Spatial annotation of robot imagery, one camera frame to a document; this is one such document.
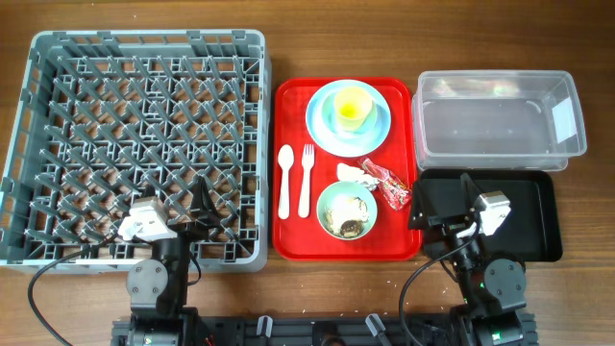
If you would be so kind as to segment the light blue bowl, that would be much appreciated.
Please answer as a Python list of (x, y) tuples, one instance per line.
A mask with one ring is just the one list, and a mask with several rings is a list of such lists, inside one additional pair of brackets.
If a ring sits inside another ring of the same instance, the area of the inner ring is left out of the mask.
[(336, 120), (333, 106), (334, 96), (337, 90), (331, 91), (323, 100), (321, 106), (321, 118), (324, 125), (332, 132), (342, 137), (364, 136), (376, 125), (379, 117), (377, 105), (373, 104), (363, 123), (355, 130), (346, 130)]

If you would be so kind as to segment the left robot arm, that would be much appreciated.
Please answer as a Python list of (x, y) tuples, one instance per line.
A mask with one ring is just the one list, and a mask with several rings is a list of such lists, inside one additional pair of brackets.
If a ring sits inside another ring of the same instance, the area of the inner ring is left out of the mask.
[(151, 245), (151, 258), (135, 264), (127, 275), (131, 319), (114, 345), (213, 345), (215, 339), (196, 308), (186, 304), (190, 265), (197, 265), (191, 243), (204, 240), (211, 230), (222, 228), (222, 217), (213, 204), (204, 178), (191, 189), (189, 222), (170, 225), (168, 211), (154, 195), (135, 200), (122, 221), (119, 235)]

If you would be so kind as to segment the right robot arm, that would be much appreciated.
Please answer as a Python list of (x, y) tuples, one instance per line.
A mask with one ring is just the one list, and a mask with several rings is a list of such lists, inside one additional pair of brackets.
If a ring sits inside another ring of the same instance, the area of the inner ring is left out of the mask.
[(462, 306), (451, 310), (455, 341), (462, 345), (521, 344), (525, 332), (520, 310), (527, 306), (525, 264), (510, 256), (489, 254), (481, 240), (504, 223), (511, 212), (510, 201), (499, 190), (481, 190), (466, 173), (460, 183), (465, 211), (451, 216), (440, 215), (422, 184), (413, 184), (408, 227), (422, 232), (425, 244), (444, 243), (446, 252), (407, 279), (399, 298), (400, 323), (406, 337), (419, 344), (404, 314), (407, 291), (433, 264), (449, 260), (464, 299)]

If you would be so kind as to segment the light blue plate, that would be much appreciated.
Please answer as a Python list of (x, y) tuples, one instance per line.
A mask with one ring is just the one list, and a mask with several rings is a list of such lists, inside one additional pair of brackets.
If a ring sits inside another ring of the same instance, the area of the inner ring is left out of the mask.
[[(322, 122), (321, 106), (324, 98), (343, 87), (363, 87), (377, 105), (379, 117), (369, 133), (358, 137), (342, 137), (332, 133)], [(342, 158), (355, 158), (376, 150), (387, 138), (391, 127), (391, 110), (384, 97), (372, 86), (357, 80), (338, 80), (317, 89), (307, 104), (306, 126), (312, 140), (326, 152)]]

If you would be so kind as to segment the yellow plastic cup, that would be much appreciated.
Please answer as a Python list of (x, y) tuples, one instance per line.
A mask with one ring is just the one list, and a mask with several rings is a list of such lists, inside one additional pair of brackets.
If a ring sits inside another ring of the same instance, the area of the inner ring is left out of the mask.
[(343, 87), (333, 98), (335, 120), (344, 131), (357, 130), (369, 115), (372, 107), (371, 95), (360, 86)]

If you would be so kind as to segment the white plastic spoon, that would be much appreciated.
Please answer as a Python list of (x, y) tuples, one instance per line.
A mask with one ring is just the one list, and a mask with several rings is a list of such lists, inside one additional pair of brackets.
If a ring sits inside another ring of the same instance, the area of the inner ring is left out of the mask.
[(285, 144), (281, 147), (278, 153), (278, 164), (282, 169), (282, 180), (280, 189), (280, 199), (278, 216), (280, 219), (287, 219), (290, 213), (289, 210), (289, 169), (294, 163), (294, 154), (290, 145)]

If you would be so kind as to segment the red plastic tray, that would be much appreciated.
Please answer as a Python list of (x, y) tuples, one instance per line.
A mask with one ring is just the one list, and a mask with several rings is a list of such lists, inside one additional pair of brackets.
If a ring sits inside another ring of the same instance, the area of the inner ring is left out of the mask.
[[(310, 181), (310, 214), (301, 218), (297, 214), (303, 168), (301, 158), (304, 145), (312, 139), (306, 126), (308, 101), (318, 88), (330, 78), (296, 78), (282, 83), (275, 95), (273, 123), (273, 156), (288, 144), (294, 152), (294, 163), (289, 169), (290, 215), (278, 216), (282, 170), (275, 164), (271, 187), (273, 189), (272, 239), (278, 253), (288, 260), (409, 260), (419, 252), (423, 237), (419, 231), (407, 227), (409, 207), (395, 211), (379, 191), (374, 192), (378, 207), (376, 223), (371, 231), (357, 240), (336, 239), (320, 225), (316, 214), (319, 195), (335, 183), (336, 167), (344, 162), (357, 165), (356, 159), (343, 159), (315, 149), (315, 165)], [(391, 110), (392, 126), (383, 144), (368, 158), (375, 164), (392, 171), (406, 186), (417, 178), (414, 151), (411, 94), (407, 86), (392, 77), (363, 77), (362, 82), (374, 87)]]

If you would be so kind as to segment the red candy wrapper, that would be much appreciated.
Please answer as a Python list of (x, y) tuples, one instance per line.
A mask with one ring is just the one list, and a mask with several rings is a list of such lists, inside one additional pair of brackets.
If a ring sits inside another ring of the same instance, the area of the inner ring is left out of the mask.
[(393, 210), (399, 211), (409, 204), (411, 201), (411, 189), (393, 172), (373, 163), (368, 158), (361, 158), (358, 162), (368, 175), (378, 181), (379, 190)]

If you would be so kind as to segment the green bowl with food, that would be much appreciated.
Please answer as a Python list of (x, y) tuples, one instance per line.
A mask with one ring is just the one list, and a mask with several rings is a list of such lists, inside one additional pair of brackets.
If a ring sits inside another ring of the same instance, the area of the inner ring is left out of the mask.
[(317, 199), (320, 226), (333, 238), (353, 241), (368, 235), (378, 218), (378, 206), (371, 191), (353, 182), (336, 182)]

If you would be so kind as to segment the black waste tray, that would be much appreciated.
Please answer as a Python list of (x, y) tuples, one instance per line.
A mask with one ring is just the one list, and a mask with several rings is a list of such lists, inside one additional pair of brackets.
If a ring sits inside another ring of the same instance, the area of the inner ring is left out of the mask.
[[(429, 169), (419, 178), (435, 209), (442, 216), (464, 212), (461, 169)], [(550, 175), (537, 170), (469, 170), (484, 192), (501, 191), (511, 212), (503, 225), (483, 239), (491, 252), (508, 252), (524, 261), (557, 261), (563, 248)]]

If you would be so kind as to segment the grey dishwasher rack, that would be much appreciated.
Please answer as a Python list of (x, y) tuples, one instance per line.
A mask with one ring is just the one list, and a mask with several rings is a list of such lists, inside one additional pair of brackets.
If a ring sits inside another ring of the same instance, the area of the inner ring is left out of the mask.
[(205, 183), (222, 218), (192, 245), (209, 272), (267, 261), (272, 66), (257, 30), (47, 31), (31, 44), (1, 179), (1, 264), (125, 271), (117, 235), (147, 188), (171, 224)]

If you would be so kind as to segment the white plastic fork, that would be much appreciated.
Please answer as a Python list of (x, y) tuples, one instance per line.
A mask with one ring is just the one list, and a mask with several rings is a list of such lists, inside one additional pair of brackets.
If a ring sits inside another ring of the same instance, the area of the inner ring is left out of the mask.
[(312, 144), (306, 144), (302, 155), (303, 180), (298, 206), (298, 215), (302, 218), (307, 218), (309, 215), (310, 172), (314, 163), (314, 146)]

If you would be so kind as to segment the clear plastic bin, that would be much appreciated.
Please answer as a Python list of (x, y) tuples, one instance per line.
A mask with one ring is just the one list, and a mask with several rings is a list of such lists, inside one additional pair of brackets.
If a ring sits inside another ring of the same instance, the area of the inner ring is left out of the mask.
[(587, 151), (578, 91), (563, 70), (437, 70), (412, 98), (419, 169), (560, 171)]

